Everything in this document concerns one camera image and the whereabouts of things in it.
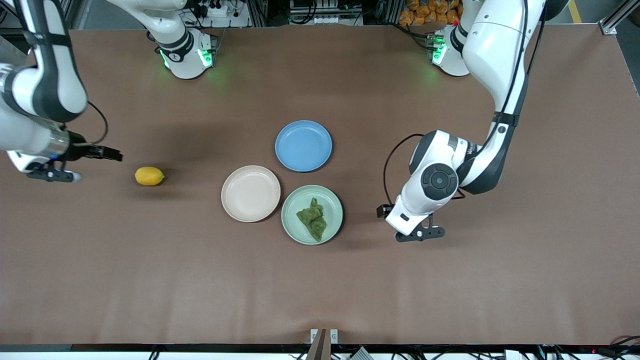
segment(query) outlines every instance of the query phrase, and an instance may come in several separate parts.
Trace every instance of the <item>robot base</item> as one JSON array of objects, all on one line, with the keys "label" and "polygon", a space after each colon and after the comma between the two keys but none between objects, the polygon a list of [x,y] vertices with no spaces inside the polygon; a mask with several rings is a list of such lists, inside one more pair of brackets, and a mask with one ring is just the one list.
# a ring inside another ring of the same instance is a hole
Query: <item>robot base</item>
[{"label": "robot base", "polygon": [[189,29],[195,39],[195,45],[191,51],[184,56],[180,62],[171,61],[167,56],[164,59],[164,66],[171,70],[173,75],[181,79],[197,78],[205,70],[216,63],[216,49],[218,38],[202,33],[197,29]]},{"label": "robot base", "polygon": [[[444,29],[436,31],[436,35],[443,36],[445,42],[448,42],[451,38],[451,32],[456,27],[453,25],[447,25]],[[465,76],[469,75],[469,70],[465,65],[465,61],[462,60],[462,54],[460,54],[455,48],[451,45],[447,46],[447,52],[442,55],[440,59],[440,63],[437,63],[433,59],[433,55],[431,55],[431,62],[433,65],[436,65],[442,69],[442,71],[446,72],[451,76]]]}]

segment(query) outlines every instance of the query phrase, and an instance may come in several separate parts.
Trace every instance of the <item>brown tablecloth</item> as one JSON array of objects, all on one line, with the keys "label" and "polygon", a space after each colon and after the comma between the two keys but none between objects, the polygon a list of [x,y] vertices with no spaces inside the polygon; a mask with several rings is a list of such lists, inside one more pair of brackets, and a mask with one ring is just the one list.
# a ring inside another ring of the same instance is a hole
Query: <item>brown tablecloth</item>
[{"label": "brown tablecloth", "polygon": [[[451,78],[394,28],[227,31],[217,67],[173,77],[143,31],[72,35],[104,145],[81,184],[27,179],[0,156],[1,343],[608,343],[640,332],[640,101],[614,37],[549,26],[502,182],[436,212],[447,236],[396,243],[376,218],[383,162],[411,133],[482,142],[493,114],[473,78]],[[312,119],[334,142],[311,174],[275,137]],[[88,109],[70,130],[97,138]],[[395,197],[415,141],[389,166]],[[308,247],[280,211],[225,214],[220,190],[263,165],[283,196],[321,184],[342,231]],[[162,186],[134,182],[145,165]]]}]

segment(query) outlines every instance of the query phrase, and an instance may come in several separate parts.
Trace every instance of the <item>yellow lemon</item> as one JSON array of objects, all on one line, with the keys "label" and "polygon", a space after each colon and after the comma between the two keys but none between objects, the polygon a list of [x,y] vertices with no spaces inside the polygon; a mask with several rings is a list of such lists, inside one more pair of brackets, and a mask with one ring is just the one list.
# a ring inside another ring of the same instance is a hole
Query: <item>yellow lemon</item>
[{"label": "yellow lemon", "polygon": [[138,184],[154,186],[164,179],[164,174],[158,168],[141,167],[136,170],[136,181]]}]

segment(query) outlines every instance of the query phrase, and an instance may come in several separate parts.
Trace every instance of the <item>black bracket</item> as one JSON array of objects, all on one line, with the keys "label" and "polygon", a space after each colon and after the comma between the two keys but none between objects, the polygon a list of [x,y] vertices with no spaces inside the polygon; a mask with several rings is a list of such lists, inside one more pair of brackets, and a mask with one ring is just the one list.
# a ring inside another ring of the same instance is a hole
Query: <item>black bracket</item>
[{"label": "black bracket", "polygon": [[66,161],[61,161],[62,166],[56,168],[55,161],[51,160],[45,165],[38,168],[34,168],[31,172],[27,173],[27,177],[30,179],[44,180],[48,183],[58,181],[61,183],[73,183],[74,173],[65,171]]},{"label": "black bracket", "polygon": [[393,208],[394,208],[393,205],[387,205],[387,204],[378,206],[378,208],[376,209],[376,212],[378,213],[378,218],[386,218],[389,215],[389,213],[391,213],[391,209]]},{"label": "black bracket", "polygon": [[423,227],[419,224],[409,235],[402,233],[396,233],[396,241],[399,243],[406,243],[408,241],[423,241],[427,239],[436,239],[444,236],[444,227],[433,226],[433,214],[427,217],[429,220],[429,226]]}]

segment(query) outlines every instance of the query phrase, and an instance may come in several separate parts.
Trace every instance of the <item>black cable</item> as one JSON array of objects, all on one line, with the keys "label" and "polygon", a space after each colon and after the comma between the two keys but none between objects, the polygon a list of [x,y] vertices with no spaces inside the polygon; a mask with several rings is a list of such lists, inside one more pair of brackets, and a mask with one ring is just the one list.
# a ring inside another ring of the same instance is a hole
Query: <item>black cable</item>
[{"label": "black cable", "polygon": [[356,23],[358,22],[358,20],[360,19],[361,16],[362,16],[362,11],[360,11],[360,13],[358,14],[358,17],[356,18],[356,21],[353,22],[353,26],[356,26]]},{"label": "black cable", "polygon": [[196,19],[196,22],[198,23],[198,26],[203,28],[204,26],[202,26],[202,23],[200,22],[200,18],[198,17],[198,15],[196,15],[196,12],[193,11],[193,8],[189,8],[189,10],[191,10],[191,13],[193,14],[193,17]]},{"label": "black cable", "polygon": [[298,22],[298,21],[293,20],[291,18],[291,11],[289,10],[289,22],[291,22],[293,24],[297,24],[297,25],[304,25],[304,24],[310,22],[311,20],[313,20],[314,16],[316,16],[317,2],[316,2],[316,0],[312,0],[312,1],[313,1],[313,3],[309,4],[309,11],[305,15],[305,17],[302,18],[302,21]]},{"label": "black cable", "polygon": [[149,355],[149,360],[157,360],[160,357],[160,351],[166,351],[166,346],[164,345],[155,345],[151,354]]},{"label": "black cable", "polygon": [[533,66],[533,61],[536,59],[536,54],[538,53],[538,46],[540,45],[540,39],[542,39],[542,32],[545,30],[545,16],[547,14],[547,3],[545,3],[545,7],[542,8],[542,21],[540,22],[540,31],[538,32],[538,38],[536,39],[536,45],[533,48],[533,53],[531,54],[531,60],[529,60],[529,67],[527,67],[527,75],[531,72],[531,67]]},{"label": "black cable", "polygon": [[264,15],[264,12],[262,11],[262,8],[260,7],[260,3],[257,2],[257,1],[254,2],[254,7],[256,9],[258,9],[258,13],[262,17],[262,20],[264,20],[264,23],[266,24],[266,26],[270,26],[271,24],[269,23],[269,19]]},{"label": "black cable", "polygon": [[460,200],[460,199],[464,199],[465,197],[467,197],[465,195],[465,193],[463,193],[462,191],[460,191],[460,188],[458,188],[458,194],[460,194],[460,196],[457,197],[452,197],[451,200]]},{"label": "black cable", "polygon": [[560,354],[560,351],[558,351],[557,347],[553,347],[554,351],[556,352],[556,360],[564,360],[564,358],[562,357],[562,354]]},{"label": "black cable", "polygon": [[513,91],[513,85],[515,85],[516,77],[518,75],[518,66],[520,65],[520,60],[522,60],[522,55],[524,54],[524,42],[527,37],[527,19],[529,18],[529,2],[528,0],[524,1],[524,26],[522,27],[522,38],[520,39],[520,47],[518,49],[518,59],[515,63],[513,76],[511,77],[511,84],[509,85],[509,91],[507,91],[507,96],[504,99],[504,104],[502,105],[501,113],[504,113],[504,110],[507,109],[507,103],[509,102],[509,98],[511,97],[511,93]]},{"label": "black cable", "polygon": [[298,357],[296,358],[296,360],[300,360],[302,359],[302,357],[309,352],[309,349],[306,349],[305,351],[302,352],[302,354],[298,355]]},{"label": "black cable", "polygon": [[562,351],[562,352],[566,352],[567,354],[569,354],[569,356],[571,356],[571,357],[573,358],[573,360],[580,360],[580,358],[579,358],[579,357],[577,357],[576,355],[574,355],[572,352],[570,352],[570,351],[568,351],[568,350],[563,349],[562,347],[560,347],[560,345],[556,345],[556,347],[557,347],[558,349],[560,349],[560,351]]},{"label": "black cable", "polygon": [[400,145],[402,145],[405,141],[414,138],[416,136],[424,136],[424,134],[412,134],[407,136],[406,138],[402,139],[389,153],[389,156],[387,156],[387,160],[385,161],[385,167],[382,170],[382,185],[385,187],[385,195],[387,196],[387,201],[389,201],[389,205],[393,205],[391,203],[391,198],[389,197],[389,191],[387,190],[387,165],[389,164],[389,160],[391,159],[391,155],[394,154],[394,152],[396,151],[396,149],[398,147],[400,147]]},{"label": "black cable", "polygon": [[409,359],[407,359],[407,358],[406,358],[406,356],[404,356],[404,355],[400,354],[399,352],[394,352],[394,353],[391,355],[391,360],[394,360],[394,359],[396,358],[396,355],[400,355],[400,357],[402,357],[404,360],[409,360]]},{"label": "black cable", "polygon": [[9,15],[9,12],[6,11],[4,8],[0,8],[0,10],[4,13],[2,20],[0,20],[0,24],[2,24],[6,20],[7,15]]},{"label": "black cable", "polygon": [[[511,77],[511,84],[509,85],[509,91],[507,91],[507,96],[504,98],[504,104],[502,105],[502,110],[500,110],[500,114],[504,114],[504,111],[507,109],[507,104],[509,103],[509,98],[511,97],[511,93],[513,91],[513,85],[515,85],[516,77],[518,76],[518,66],[520,65],[520,60],[522,60],[522,55],[524,54],[524,42],[527,34],[527,19],[529,18],[529,2],[528,0],[524,1],[524,26],[522,27],[522,37],[520,39],[520,46],[518,47],[518,58],[514,66],[513,75]],[[498,124],[496,124],[493,129],[491,129],[491,133],[487,136],[482,149],[478,151],[476,157],[480,155],[480,153],[487,148],[486,144],[493,138],[493,134],[495,134],[495,130],[498,128]]]},{"label": "black cable", "polygon": [[425,49],[425,50],[429,50],[430,48],[427,45],[424,44],[420,44],[420,42],[418,41],[418,39],[415,38],[415,35],[413,34],[413,32],[411,31],[411,29],[409,29],[409,25],[406,26],[406,30],[409,32],[409,36],[411,36],[411,38],[413,39],[413,41],[421,48]]},{"label": "black cable", "polygon": [[427,38],[427,34],[416,34],[416,33],[412,32],[411,30],[407,30],[407,29],[403,28],[402,26],[400,26],[398,24],[394,24],[392,22],[386,23],[384,25],[391,25],[391,26],[395,27],[396,29],[402,31],[403,33],[405,33],[407,35],[413,35],[414,37],[417,37],[417,38]]},{"label": "black cable", "polygon": [[625,340],[620,340],[617,343],[613,343],[611,344],[612,347],[618,346],[618,345],[622,345],[624,343],[628,343],[631,340],[636,340],[636,339],[640,339],[640,335],[636,335],[636,336],[629,336],[627,337]]},{"label": "black cable", "polygon": [[109,122],[107,121],[107,117],[104,116],[104,113],[100,109],[98,109],[98,107],[96,105],[94,105],[91,101],[87,101],[87,103],[89,105],[91,105],[91,107],[94,108],[95,111],[97,111],[98,114],[100,114],[100,116],[102,117],[102,121],[104,121],[104,132],[102,133],[102,136],[98,140],[96,140],[94,142],[76,143],[76,144],[74,144],[74,146],[97,145],[97,144],[101,143],[107,137],[107,134],[109,134]]}]

